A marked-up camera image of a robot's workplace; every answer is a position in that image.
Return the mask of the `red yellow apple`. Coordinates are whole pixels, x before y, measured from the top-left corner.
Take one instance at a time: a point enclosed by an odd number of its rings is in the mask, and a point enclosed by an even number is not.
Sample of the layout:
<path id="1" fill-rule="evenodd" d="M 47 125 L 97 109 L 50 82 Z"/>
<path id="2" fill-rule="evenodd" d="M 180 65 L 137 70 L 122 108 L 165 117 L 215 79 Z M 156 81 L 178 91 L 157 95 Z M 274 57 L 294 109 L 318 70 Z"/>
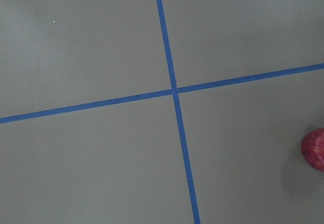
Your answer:
<path id="1" fill-rule="evenodd" d="M 323 172 L 323 128 L 313 130 L 303 138 L 301 153 L 311 167 Z"/>

